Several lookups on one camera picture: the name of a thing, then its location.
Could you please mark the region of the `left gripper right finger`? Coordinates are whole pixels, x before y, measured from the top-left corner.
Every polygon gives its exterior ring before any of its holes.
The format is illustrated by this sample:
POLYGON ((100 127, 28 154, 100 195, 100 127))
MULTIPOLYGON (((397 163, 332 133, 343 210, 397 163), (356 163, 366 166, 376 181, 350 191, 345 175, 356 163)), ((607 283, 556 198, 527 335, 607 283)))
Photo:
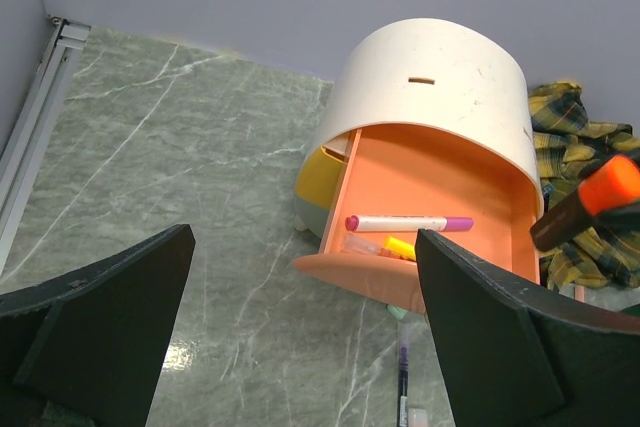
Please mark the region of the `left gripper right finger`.
POLYGON ((431 230, 415 251, 456 425, 638 425, 638 317, 549 291, 431 230))

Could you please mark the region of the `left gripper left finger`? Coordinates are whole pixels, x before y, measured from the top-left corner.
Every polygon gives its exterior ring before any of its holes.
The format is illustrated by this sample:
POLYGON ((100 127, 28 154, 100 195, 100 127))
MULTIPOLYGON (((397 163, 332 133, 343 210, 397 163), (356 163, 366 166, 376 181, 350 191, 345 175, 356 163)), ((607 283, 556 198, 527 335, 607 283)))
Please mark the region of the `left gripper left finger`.
POLYGON ((62 409, 143 426, 195 250, 174 225, 120 253, 1 297, 1 423, 62 409))

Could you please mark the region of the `orange black highlighter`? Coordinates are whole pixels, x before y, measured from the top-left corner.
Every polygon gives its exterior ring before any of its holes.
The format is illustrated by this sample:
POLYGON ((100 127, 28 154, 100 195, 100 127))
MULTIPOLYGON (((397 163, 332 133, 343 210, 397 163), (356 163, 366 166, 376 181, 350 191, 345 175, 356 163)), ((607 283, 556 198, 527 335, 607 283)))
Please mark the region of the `orange black highlighter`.
POLYGON ((550 208, 530 228, 535 247, 549 251, 595 226, 597 205, 606 199, 620 203, 639 199, 639 165, 631 157, 613 156, 550 208))

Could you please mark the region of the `white pen orange cap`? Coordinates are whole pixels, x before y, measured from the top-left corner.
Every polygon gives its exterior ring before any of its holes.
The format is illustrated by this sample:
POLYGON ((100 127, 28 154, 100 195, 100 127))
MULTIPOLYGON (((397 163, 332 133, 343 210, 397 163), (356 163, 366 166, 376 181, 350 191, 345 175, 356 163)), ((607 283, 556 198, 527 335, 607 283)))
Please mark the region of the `white pen orange cap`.
POLYGON ((574 286, 574 294, 573 297, 578 302, 585 302, 585 289, 581 285, 574 286))

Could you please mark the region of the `white pen yellow cap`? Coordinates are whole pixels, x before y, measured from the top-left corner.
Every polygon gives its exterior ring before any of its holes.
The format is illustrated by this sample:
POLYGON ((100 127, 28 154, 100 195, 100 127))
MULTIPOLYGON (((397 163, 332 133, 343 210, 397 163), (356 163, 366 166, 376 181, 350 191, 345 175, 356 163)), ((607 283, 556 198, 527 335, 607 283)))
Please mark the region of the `white pen yellow cap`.
POLYGON ((384 248, 398 258, 416 261, 415 247, 411 243, 389 236, 385 239, 384 248))

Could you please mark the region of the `cream round drawer organizer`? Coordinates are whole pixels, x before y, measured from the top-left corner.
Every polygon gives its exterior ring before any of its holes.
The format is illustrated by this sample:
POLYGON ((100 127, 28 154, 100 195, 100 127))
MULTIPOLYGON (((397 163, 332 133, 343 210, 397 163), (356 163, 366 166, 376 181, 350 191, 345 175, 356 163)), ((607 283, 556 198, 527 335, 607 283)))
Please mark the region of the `cream round drawer organizer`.
POLYGON ((527 85, 501 46, 454 22, 416 18, 366 37, 335 81, 302 169, 330 149, 347 150, 359 128, 408 124, 458 135, 517 168, 543 200, 528 108, 527 85))

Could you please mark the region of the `white pen pink cap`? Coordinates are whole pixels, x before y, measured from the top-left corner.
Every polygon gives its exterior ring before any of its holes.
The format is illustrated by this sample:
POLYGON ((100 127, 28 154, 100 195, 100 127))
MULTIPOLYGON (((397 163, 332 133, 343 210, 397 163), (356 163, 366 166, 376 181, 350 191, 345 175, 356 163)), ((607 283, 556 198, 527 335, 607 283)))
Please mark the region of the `white pen pink cap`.
POLYGON ((474 221, 468 217, 351 215, 345 219, 345 228, 350 232, 465 232, 473 226, 474 221))

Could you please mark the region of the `yellow drawer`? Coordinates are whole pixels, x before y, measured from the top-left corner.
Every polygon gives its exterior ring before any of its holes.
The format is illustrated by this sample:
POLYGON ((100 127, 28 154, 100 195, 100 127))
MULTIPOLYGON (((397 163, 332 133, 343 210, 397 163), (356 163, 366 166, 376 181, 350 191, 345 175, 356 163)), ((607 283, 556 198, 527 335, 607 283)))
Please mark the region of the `yellow drawer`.
POLYGON ((304 162, 296 180, 295 194, 329 210, 345 163, 343 153, 321 146, 304 162))

